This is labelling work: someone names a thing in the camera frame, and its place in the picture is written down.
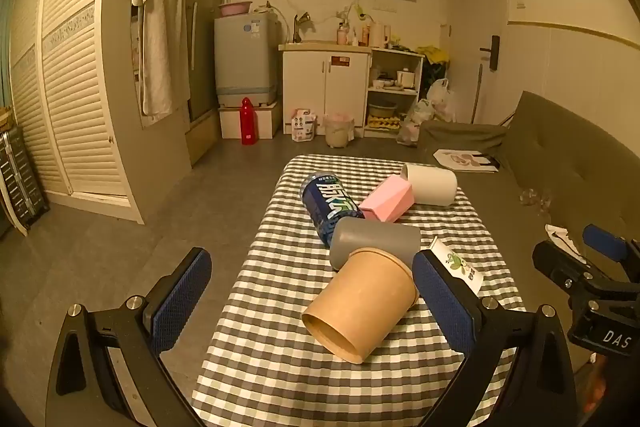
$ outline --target suitcase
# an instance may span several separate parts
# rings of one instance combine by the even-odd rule
[[[11,204],[21,225],[28,229],[49,207],[31,169],[18,126],[0,134],[0,173],[9,198],[4,198],[4,204]]]

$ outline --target pink box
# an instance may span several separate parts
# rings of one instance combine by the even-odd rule
[[[384,180],[359,204],[366,219],[392,223],[414,204],[411,183],[397,174]]]

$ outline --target yellow cloth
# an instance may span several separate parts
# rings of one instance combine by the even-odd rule
[[[416,49],[416,52],[427,57],[431,64],[445,64],[449,62],[449,54],[440,48],[436,48],[436,46],[421,46]]]

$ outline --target gray cup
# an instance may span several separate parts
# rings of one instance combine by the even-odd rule
[[[386,251],[411,269],[414,255],[421,250],[420,229],[399,223],[343,217],[335,227],[329,262],[334,270],[339,270],[352,251],[367,247]]]

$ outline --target countertop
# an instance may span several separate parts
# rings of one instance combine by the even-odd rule
[[[395,53],[399,55],[411,55],[412,57],[424,57],[417,53],[401,52],[398,50],[386,50],[384,48],[369,48],[368,46],[341,46],[331,41],[303,41],[299,44],[288,42],[280,44],[278,49],[281,52],[342,52],[342,53]]]
[[[278,46],[281,52],[343,52],[343,53],[370,53],[371,48],[366,46],[342,46],[330,41],[305,41],[299,44],[288,42]]]

